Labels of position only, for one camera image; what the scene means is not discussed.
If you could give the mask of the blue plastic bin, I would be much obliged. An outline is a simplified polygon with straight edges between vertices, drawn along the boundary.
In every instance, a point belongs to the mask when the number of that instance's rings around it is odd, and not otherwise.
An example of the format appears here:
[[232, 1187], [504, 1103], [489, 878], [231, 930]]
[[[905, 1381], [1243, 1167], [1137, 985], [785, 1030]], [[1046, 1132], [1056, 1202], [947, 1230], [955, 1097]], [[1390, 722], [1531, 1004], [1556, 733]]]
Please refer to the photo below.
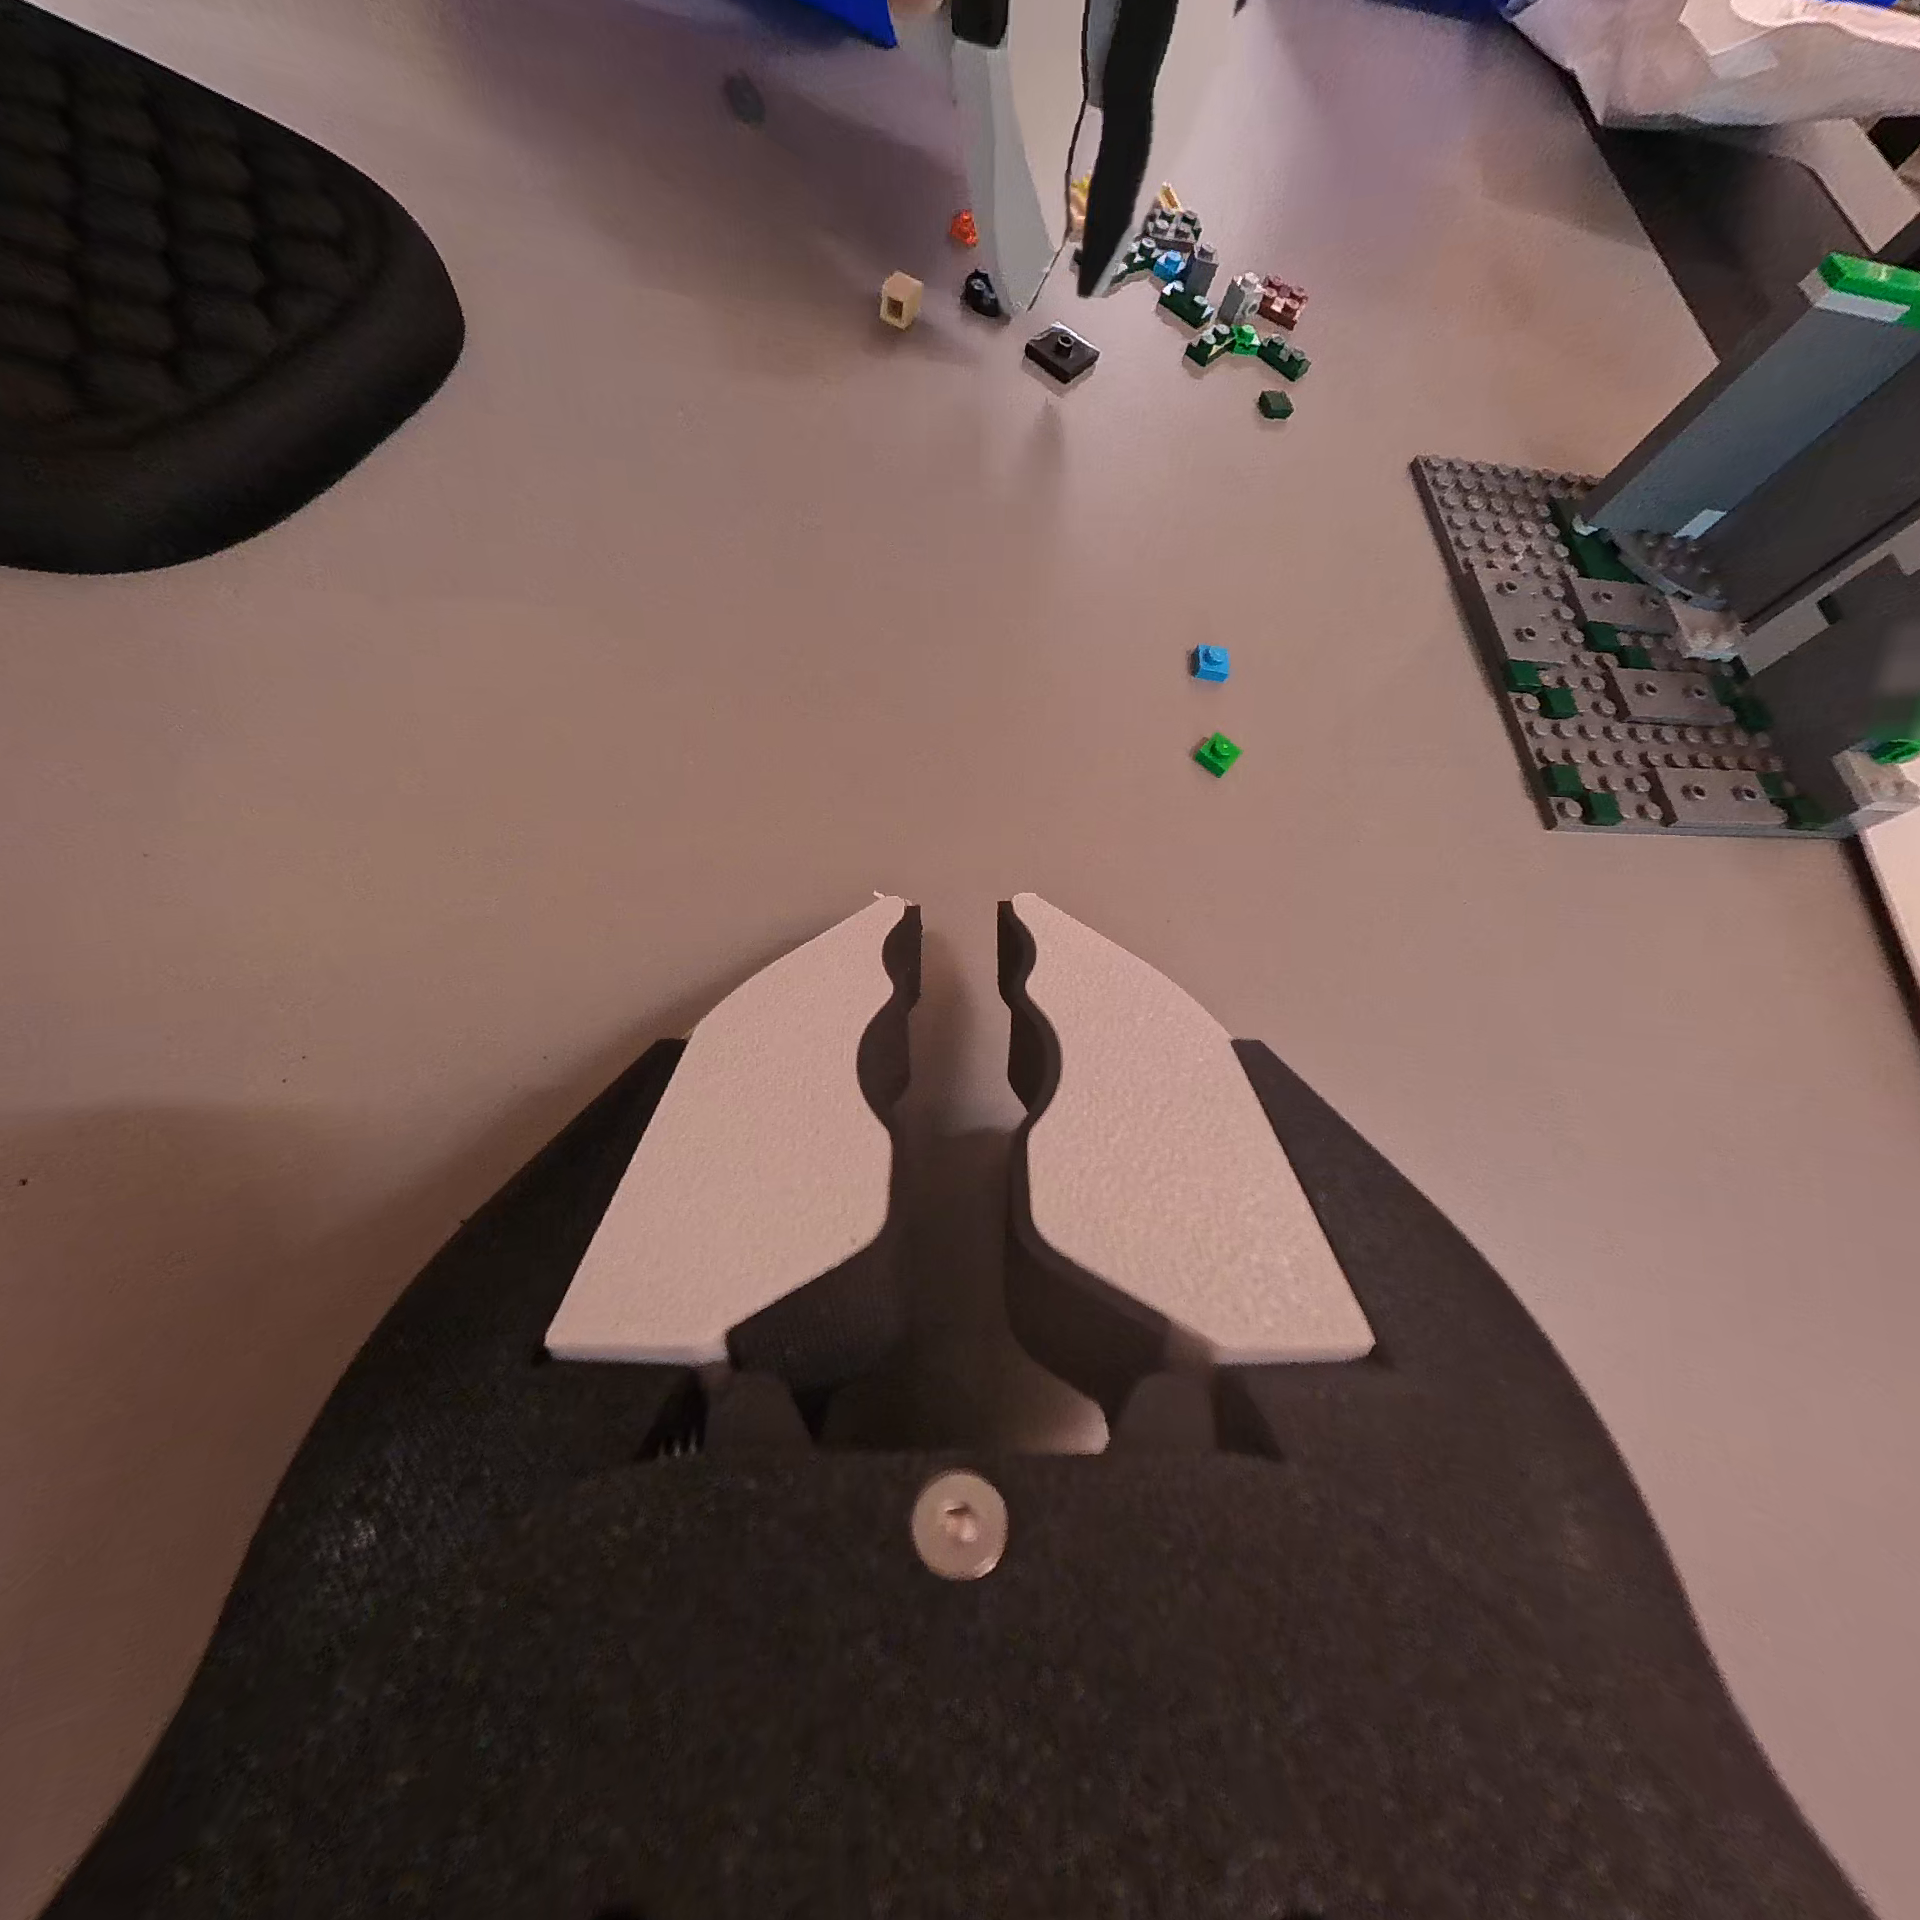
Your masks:
[[[735, 6], [795, 36], [808, 35], [824, 41], [828, 35], [838, 31], [883, 51], [897, 47], [897, 25], [884, 2], [737, 2]], [[1479, 27], [1511, 22], [1531, 2], [1388, 2], [1388, 6]]]

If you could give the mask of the pile of small bricks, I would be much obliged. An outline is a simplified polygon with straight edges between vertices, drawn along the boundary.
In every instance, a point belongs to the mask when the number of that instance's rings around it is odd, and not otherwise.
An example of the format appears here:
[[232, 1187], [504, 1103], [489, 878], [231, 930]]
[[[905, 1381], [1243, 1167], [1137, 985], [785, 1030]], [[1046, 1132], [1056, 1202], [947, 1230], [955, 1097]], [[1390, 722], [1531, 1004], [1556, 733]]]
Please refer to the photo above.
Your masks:
[[1300, 345], [1309, 292], [1276, 273], [1227, 273], [1203, 214], [1172, 182], [1147, 190], [1143, 212], [1094, 276], [1094, 295], [1147, 285], [1156, 310], [1183, 330], [1183, 362], [1208, 373], [1260, 364], [1288, 393], [1311, 358]]

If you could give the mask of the grey toy brick building model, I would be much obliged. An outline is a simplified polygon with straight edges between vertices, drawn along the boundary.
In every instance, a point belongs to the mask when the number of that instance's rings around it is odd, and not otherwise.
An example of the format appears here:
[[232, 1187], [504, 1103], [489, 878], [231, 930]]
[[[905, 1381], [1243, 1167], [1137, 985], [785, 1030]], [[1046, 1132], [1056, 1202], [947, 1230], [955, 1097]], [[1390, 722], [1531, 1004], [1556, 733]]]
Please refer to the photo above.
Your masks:
[[1915, 267], [1827, 253], [1604, 476], [1411, 465], [1545, 830], [1915, 809], [1915, 381]]

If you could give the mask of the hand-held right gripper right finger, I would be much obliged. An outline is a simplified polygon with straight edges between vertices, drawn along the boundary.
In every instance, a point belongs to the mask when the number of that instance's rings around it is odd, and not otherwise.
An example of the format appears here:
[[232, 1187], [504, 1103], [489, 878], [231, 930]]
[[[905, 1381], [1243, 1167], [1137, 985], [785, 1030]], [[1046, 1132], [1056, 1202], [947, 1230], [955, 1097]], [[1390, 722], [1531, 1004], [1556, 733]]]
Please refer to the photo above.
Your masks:
[[1368, 1361], [1375, 1330], [1230, 1028], [1037, 894], [998, 902], [1005, 1313], [1118, 1445], [1208, 1445], [1216, 1383]]

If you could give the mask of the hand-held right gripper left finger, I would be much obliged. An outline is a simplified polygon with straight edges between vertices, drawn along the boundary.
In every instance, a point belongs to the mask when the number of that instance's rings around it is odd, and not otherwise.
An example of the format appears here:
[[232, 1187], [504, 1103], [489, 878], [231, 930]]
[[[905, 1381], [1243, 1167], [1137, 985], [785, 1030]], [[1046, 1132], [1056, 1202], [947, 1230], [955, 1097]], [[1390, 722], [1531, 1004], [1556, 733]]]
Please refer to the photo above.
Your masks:
[[689, 1374], [734, 1437], [814, 1445], [905, 1333], [895, 1108], [921, 908], [875, 895], [721, 997], [544, 1330], [551, 1361]]

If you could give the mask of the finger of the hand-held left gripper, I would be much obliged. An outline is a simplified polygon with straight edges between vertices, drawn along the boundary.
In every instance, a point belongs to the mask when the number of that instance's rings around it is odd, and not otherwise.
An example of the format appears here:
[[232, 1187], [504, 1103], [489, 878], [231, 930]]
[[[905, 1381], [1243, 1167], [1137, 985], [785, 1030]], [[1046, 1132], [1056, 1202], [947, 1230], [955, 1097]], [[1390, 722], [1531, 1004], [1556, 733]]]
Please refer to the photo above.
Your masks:
[[1065, 243], [1067, 163], [1084, 109], [1084, 5], [1009, 2], [1003, 46], [953, 41], [977, 252], [1009, 314], [1023, 314]]
[[1230, 41], [1231, 2], [1085, 2], [1084, 113], [1094, 118], [1077, 295], [1093, 298], [1134, 239], [1143, 193], [1206, 103]]

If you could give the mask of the white book stand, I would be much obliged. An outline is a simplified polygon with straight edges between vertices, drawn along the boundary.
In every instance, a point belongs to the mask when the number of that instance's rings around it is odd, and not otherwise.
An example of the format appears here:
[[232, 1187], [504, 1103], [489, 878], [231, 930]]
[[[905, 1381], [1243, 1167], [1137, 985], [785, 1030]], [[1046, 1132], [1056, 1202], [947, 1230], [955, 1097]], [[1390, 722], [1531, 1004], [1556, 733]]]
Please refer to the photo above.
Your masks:
[[1852, 854], [1867, 916], [1918, 1033], [1918, 809], [1862, 830]]

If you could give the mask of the white printed paper bag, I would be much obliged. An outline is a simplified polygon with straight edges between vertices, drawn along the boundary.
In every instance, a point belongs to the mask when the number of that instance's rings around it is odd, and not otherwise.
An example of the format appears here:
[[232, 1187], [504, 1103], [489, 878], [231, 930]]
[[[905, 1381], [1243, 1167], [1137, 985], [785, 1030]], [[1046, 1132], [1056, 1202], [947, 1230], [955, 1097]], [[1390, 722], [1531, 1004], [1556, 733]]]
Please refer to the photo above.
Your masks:
[[1499, 6], [1607, 127], [1791, 127], [1918, 114], [1915, 5]]

